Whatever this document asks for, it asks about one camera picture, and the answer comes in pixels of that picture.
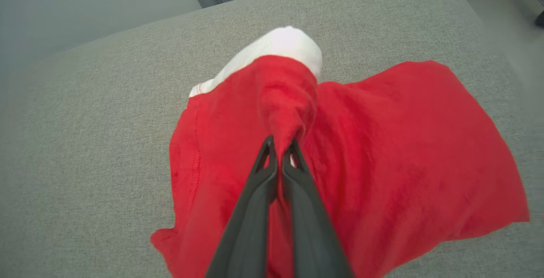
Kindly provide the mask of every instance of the white cloth edge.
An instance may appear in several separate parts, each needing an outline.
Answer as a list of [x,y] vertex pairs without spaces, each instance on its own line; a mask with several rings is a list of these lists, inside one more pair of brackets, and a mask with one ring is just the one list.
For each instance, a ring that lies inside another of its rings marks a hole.
[[223,67],[215,78],[194,86],[189,97],[210,92],[231,74],[247,67],[255,59],[266,55],[295,59],[304,64],[317,79],[321,74],[323,58],[317,44],[302,30],[287,26],[276,28],[243,48]]

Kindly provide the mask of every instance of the red fabric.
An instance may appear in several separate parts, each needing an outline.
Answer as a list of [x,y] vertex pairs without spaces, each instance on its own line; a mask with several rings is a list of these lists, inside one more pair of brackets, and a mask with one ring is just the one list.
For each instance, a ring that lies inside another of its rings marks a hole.
[[[357,277],[529,220],[507,145],[444,65],[405,62],[318,85],[303,64],[264,56],[190,98],[173,133],[175,227],[151,237],[173,276],[204,276],[271,134],[279,157],[300,141]],[[283,199],[272,204],[269,277],[292,277],[288,211]]]

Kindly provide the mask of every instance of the red cloth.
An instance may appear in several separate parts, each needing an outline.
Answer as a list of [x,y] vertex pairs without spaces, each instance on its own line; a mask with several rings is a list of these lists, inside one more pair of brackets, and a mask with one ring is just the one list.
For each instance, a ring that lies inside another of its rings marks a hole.
[[[362,82],[317,84],[304,64],[263,56],[190,98],[177,123],[175,227],[151,237],[173,276],[204,276],[269,135],[279,157],[299,140],[357,277],[529,220],[507,145],[448,67],[405,62]],[[269,277],[292,277],[284,199],[270,220]]]

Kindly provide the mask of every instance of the gray wall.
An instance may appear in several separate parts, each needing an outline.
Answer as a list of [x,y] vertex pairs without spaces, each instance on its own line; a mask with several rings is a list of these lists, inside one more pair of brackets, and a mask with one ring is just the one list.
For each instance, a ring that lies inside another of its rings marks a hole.
[[0,0],[0,73],[197,9],[196,0]]

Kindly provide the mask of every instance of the gray fabric tabletop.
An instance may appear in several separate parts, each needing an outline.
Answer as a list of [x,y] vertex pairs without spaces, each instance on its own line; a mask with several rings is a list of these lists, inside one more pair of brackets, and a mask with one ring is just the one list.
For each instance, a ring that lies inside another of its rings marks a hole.
[[325,80],[402,61],[451,67],[513,152],[531,223],[443,243],[391,276],[544,273],[543,148],[523,92],[464,0],[237,0],[113,34],[15,75],[0,105],[0,276],[166,277],[168,144],[191,87],[258,36],[295,26]]

